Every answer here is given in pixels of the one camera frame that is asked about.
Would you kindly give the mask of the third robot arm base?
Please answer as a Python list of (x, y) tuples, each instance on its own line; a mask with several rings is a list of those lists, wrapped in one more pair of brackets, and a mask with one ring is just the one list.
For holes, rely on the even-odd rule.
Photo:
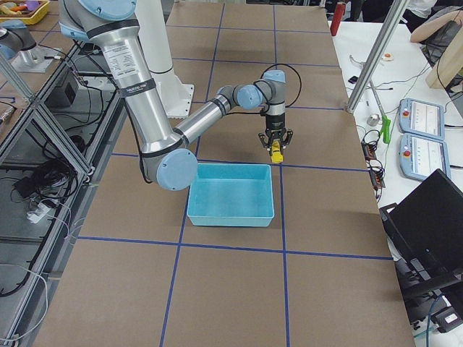
[(39, 46), (21, 20), (1, 23), (1, 55), (18, 72), (44, 73), (52, 61), (61, 59), (55, 50)]

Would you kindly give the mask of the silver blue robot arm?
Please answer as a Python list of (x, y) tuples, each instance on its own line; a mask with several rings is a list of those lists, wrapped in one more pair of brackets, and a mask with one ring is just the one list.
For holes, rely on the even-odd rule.
[(60, 1), (59, 13), (63, 35), (102, 50), (119, 95), (132, 112), (142, 142), (140, 165), (148, 181), (171, 191), (191, 185), (198, 164), (188, 145), (237, 106), (261, 108), (266, 127), (258, 137), (271, 161), (282, 162), (293, 136), (285, 124), (283, 71), (264, 72), (250, 85), (220, 88), (214, 98), (172, 127), (165, 107), (167, 96), (177, 91), (168, 83), (157, 86), (158, 75), (148, 65), (157, 52), (164, 62), (161, 71), (172, 68), (161, 5), (146, 1)]

